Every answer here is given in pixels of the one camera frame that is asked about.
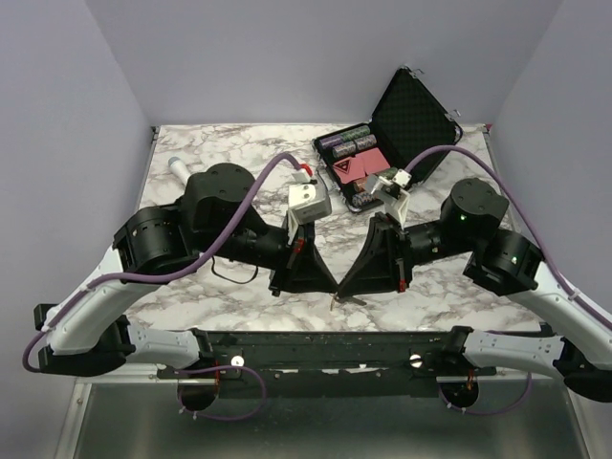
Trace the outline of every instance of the white wall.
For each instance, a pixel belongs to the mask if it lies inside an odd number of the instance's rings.
[[[494,122],[493,151],[559,266],[612,311],[612,2],[565,0]]]
[[[86,0],[156,123],[367,120],[393,71],[491,121],[560,0]]]
[[[0,62],[0,457],[44,459],[73,380],[21,369],[32,310],[134,210],[151,132],[82,0],[2,2]]]

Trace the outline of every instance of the marble surface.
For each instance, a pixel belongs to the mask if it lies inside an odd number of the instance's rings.
[[[146,178],[141,207],[166,204],[183,193],[168,167],[178,156],[191,172],[221,162],[241,164],[256,176],[275,154],[288,151],[314,165],[311,140],[343,125],[205,125],[163,127]],[[491,163],[481,130],[465,126],[460,145]],[[453,184],[465,177],[486,177],[476,164],[456,153],[441,163],[428,181],[412,192],[407,225],[437,219]],[[264,220],[280,225],[286,211],[291,169],[281,164],[264,184],[254,203]],[[365,239],[372,212],[351,214],[332,191],[333,214],[317,222],[317,247],[338,282],[349,270]],[[537,318],[504,298],[474,286],[462,276],[468,259],[460,255],[415,270],[404,294],[361,295],[365,305],[351,302],[331,306],[327,294],[281,294],[268,291],[268,272],[246,286],[212,275],[209,263],[198,273],[163,286],[143,298],[128,317],[161,329],[197,326],[208,330],[259,331],[404,331],[448,330],[470,325],[490,330],[537,330]],[[218,271],[246,280],[253,267],[218,260]]]

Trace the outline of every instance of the white cylindrical object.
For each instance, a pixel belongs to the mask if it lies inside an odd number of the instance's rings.
[[[191,173],[189,172],[189,169],[187,169],[186,164],[183,163],[180,158],[173,156],[168,160],[168,166],[170,167],[172,173],[179,178],[183,185],[186,186],[187,180],[189,180],[189,177],[191,176]]]

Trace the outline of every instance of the gray floor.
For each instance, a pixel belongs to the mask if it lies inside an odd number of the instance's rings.
[[[478,407],[514,400],[522,381],[482,382]],[[565,390],[535,382],[530,399],[496,417],[462,416],[437,399],[271,400],[255,418],[219,423],[179,415],[171,384],[94,387],[78,458],[580,458]],[[219,401],[236,414],[253,401]]]

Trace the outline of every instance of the screw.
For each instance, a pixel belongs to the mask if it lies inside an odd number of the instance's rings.
[[[423,365],[423,359],[418,354],[412,354],[410,356],[410,366],[412,368],[421,368]]]
[[[242,356],[233,356],[231,358],[231,366],[244,366],[245,360]]]

